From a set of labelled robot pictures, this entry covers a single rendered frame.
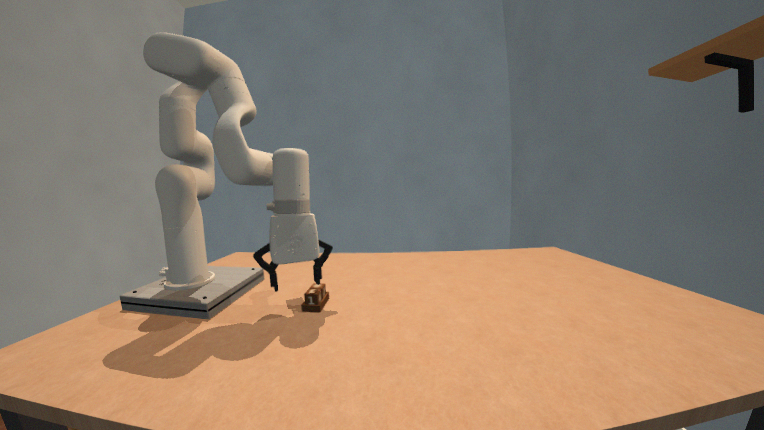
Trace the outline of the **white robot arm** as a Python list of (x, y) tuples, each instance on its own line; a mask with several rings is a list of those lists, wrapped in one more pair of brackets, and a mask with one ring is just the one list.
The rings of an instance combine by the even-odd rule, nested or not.
[[(241, 127), (255, 118), (256, 107), (237, 64), (209, 44), (155, 33), (145, 42), (143, 56), (151, 69), (178, 80), (159, 99), (160, 148), (183, 161), (164, 167), (155, 179), (168, 263), (159, 276), (166, 276), (168, 290), (197, 288), (215, 279), (208, 271), (198, 203), (214, 190), (214, 152), (233, 183), (273, 186), (274, 200), (267, 210), (276, 214), (310, 212), (309, 157), (295, 148), (276, 150), (273, 158), (248, 148)], [(196, 130), (196, 105), (207, 90), (219, 117), (213, 146)]]

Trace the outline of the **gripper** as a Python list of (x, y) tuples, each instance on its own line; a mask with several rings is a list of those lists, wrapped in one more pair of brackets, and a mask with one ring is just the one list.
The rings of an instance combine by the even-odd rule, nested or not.
[[(292, 217), (293, 216), (293, 217)], [(275, 228), (278, 225), (278, 228)], [(253, 254), (253, 258), (270, 275), (270, 285), (278, 291), (277, 264), (290, 264), (314, 261), (314, 281), (320, 284), (322, 266), (328, 259), (333, 247), (318, 240), (314, 214), (276, 214), (270, 219), (270, 243)], [(324, 252), (319, 257), (319, 246)], [(262, 256), (270, 251), (271, 262), (268, 264)], [(319, 258), (318, 258), (319, 257)], [(315, 260), (316, 259), (316, 260)], [(274, 264), (275, 263), (275, 264)]]

